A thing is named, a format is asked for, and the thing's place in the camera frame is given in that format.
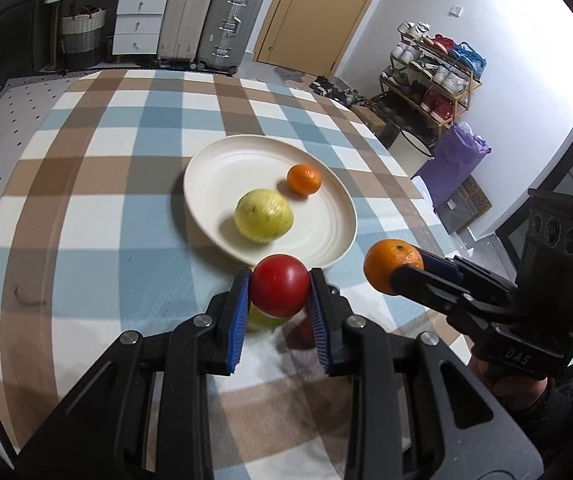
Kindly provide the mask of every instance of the mandarin orange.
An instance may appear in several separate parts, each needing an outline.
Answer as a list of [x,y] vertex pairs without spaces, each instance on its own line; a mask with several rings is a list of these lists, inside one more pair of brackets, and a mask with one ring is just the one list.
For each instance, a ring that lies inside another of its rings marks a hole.
[[422,255],[414,245],[404,240],[380,240],[367,251],[363,266],[367,281],[377,290],[389,296],[396,296],[391,289],[391,273],[406,264],[424,269]]
[[320,173],[307,164],[296,164],[286,174],[286,183],[298,195],[309,196],[323,184]]

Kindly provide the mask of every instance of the plaid tablecloth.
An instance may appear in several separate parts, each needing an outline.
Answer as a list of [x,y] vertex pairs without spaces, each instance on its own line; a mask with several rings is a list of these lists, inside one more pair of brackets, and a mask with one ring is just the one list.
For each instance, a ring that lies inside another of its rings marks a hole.
[[[444,319],[376,292],[368,248],[403,238],[455,253],[438,218],[391,155],[342,105],[262,82],[108,70],[71,84],[29,142],[0,202],[0,417],[21,447],[122,331],[172,330],[228,290],[238,264],[190,218],[182,171],[224,136],[276,137],[346,185],[358,237],[327,269],[353,309],[404,335]],[[250,332],[230,378],[210,380],[219,479],[339,478],[349,384],[314,350],[289,348],[287,324]]]

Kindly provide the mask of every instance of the wooden door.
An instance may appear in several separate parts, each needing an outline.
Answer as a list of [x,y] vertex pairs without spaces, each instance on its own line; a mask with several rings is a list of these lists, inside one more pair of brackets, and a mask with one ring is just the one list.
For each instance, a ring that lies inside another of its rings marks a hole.
[[280,0],[258,61],[328,74],[367,0]]

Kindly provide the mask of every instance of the white plate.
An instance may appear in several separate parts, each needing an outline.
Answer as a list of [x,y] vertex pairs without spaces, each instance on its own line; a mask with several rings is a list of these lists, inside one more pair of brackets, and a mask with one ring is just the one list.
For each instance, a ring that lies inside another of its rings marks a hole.
[[[309,164],[322,175],[322,187],[308,198],[286,187],[287,173],[296,164]],[[258,188],[278,189],[294,214],[291,230],[269,244],[247,240],[233,222],[238,200]],[[186,166],[184,196],[202,231],[247,265],[282,253],[295,256],[308,269],[324,269],[344,256],[356,239],[356,209],[338,177],[308,153],[268,137],[236,135],[202,148]]]

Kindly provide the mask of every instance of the gray suitcase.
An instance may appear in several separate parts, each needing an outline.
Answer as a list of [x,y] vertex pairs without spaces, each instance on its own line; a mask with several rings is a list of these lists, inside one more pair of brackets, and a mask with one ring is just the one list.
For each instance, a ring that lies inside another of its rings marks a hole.
[[158,42],[158,59],[193,61],[196,58],[210,3],[211,0],[167,0]]
[[198,48],[202,64],[237,72],[263,0],[212,0]]

